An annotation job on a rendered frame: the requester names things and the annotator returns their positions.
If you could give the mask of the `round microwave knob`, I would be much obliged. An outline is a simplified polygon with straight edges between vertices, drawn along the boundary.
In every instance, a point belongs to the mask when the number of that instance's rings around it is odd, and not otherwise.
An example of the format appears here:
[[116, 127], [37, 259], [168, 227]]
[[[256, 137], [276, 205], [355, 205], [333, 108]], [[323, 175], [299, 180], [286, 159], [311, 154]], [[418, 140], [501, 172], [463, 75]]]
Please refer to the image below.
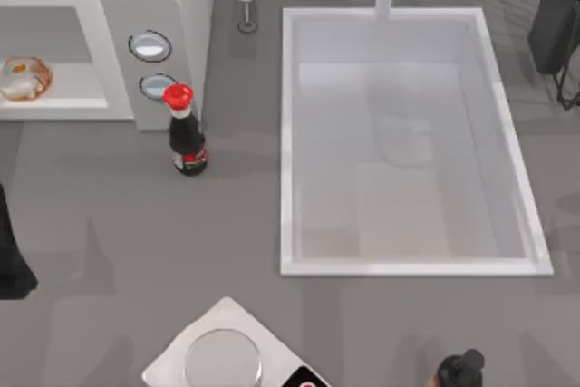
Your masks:
[[155, 73], [142, 77], [139, 81], [140, 93], [153, 101], [161, 101], [165, 90], [177, 81], [165, 73]]
[[172, 54], [172, 44], [169, 38], [154, 30], [131, 35], [128, 47], [136, 59], [145, 63], [161, 63]]

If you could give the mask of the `dark bottle with red cap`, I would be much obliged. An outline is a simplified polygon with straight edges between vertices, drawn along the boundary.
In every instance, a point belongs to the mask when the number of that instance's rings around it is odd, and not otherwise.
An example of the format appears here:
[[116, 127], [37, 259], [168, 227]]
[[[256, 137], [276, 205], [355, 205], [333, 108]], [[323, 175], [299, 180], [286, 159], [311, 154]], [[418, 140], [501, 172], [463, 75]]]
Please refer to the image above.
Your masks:
[[168, 133], [173, 164], [187, 177], [200, 175], [208, 165], [206, 138], [193, 112], [193, 97], [193, 89], [184, 83], [171, 84], [163, 93], [171, 113]]

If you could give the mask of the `pale microwave oven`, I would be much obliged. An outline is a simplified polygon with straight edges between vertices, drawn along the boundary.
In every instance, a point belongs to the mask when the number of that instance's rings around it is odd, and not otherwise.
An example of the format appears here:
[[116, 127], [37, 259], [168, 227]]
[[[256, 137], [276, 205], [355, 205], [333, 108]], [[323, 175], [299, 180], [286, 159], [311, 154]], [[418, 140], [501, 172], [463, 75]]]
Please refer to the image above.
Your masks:
[[[0, 120], [133, 121], [164, 130], [163, 101], [139, 90], [142, 77], [165, 73], [189, 85], [203, 108], [213, 0], [0, 0], [0, 68], [13, 56], [39, 57], [53, 72], [48, 91], [29, 102], [0, 97]], [[131, 35], [167, 36], [171, 56], [145, 63]]]

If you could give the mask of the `white sink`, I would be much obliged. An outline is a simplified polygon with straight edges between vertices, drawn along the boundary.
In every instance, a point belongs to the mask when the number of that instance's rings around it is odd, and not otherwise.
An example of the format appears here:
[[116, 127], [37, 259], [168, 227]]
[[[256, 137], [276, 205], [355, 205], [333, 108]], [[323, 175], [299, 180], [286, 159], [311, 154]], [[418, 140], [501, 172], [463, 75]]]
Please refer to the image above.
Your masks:
[[481, 8], [291, 7], [282, 44], [282, 275], [553, 275]]

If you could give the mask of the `white kitchen scale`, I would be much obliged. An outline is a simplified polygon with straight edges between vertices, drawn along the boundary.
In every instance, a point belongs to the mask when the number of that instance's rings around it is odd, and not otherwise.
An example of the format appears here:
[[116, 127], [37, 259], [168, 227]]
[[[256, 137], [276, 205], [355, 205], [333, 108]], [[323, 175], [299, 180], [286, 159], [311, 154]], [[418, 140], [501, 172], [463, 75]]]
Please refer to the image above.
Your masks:
[[333, 387], [230, 297], [177, 334], [141, 378], [148, 387]]

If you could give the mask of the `orange glass bowl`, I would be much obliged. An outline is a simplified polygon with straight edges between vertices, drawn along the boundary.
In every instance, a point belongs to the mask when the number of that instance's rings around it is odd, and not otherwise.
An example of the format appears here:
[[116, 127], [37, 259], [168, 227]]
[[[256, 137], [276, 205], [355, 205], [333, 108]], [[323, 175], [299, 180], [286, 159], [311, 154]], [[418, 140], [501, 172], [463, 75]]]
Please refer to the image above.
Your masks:
[[39, 57], [13, 56], [0, 68], [0, 97], [29, 102], [42, 97], [53, 81], [52, 69]]

